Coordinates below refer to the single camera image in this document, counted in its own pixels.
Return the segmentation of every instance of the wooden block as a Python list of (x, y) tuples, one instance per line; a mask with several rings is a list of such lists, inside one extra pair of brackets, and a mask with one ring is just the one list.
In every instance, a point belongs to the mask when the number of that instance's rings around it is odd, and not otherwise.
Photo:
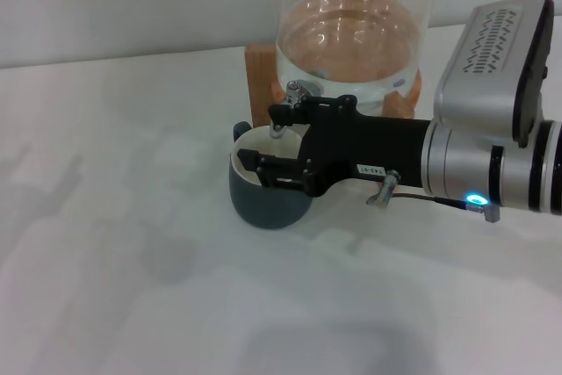
[[(277, 79), (276, 48), (275, 46), (248, 46), (245, 59), (252, 121), (254, 127), (267, 126), (271, 122), (268, 113), (270, 106), (285, 100), (285, 91)], [(413, 119), (414, 109), (421, 93), (422, 75), (418, 71), (414, 87), (406, 97), (401, 96), (398, 91), (385, 97), (383, 116)]]

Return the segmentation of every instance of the white table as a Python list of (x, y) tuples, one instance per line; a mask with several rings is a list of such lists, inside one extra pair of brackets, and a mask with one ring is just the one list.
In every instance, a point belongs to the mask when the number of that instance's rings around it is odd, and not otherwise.
[[(420, 118), (461, 31), (429, 32)], [(242, 53), (0, 72), (0, 373), (562, 373), (562, 220), (383, 213), (347, 182), (287, 230), (242, 222)]]

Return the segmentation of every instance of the vent grille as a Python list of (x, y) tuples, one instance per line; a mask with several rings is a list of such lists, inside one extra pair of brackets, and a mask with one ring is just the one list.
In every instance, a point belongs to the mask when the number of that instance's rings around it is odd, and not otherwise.
[(499, 9), (486, 14), (475, 34), (463, 71), (468, 74), (493, 74), (503, 68), (520, 12)]

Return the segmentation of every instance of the water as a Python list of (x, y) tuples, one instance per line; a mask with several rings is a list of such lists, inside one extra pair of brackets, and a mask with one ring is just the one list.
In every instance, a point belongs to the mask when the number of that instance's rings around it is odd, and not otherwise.
[(385, 95), (406, 96), (414, 85), (418, 34), (396, 0), (305, 0), (279, 32), (279, 82), (313, 81), (325, 97), (353, 94), (360, 112), (379, 115)]

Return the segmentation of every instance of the gray cup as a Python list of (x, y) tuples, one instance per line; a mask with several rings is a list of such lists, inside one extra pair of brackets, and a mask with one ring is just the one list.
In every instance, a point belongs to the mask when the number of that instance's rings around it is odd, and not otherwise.
[(299, 221), (313, 202), (303, 192), (263, 188), (256, 173), (246, 171), (238, 158), (241, 149), (253, 149), (279, 158), (297, 158), (302, 138), (288, 130), (283, 138), (270, 137), (268, 126), (252, 129), (247, 122), (234, 127), (230, 155), (230, 198), (238, 214), (249, 224), (268, 230), (288, 227)]

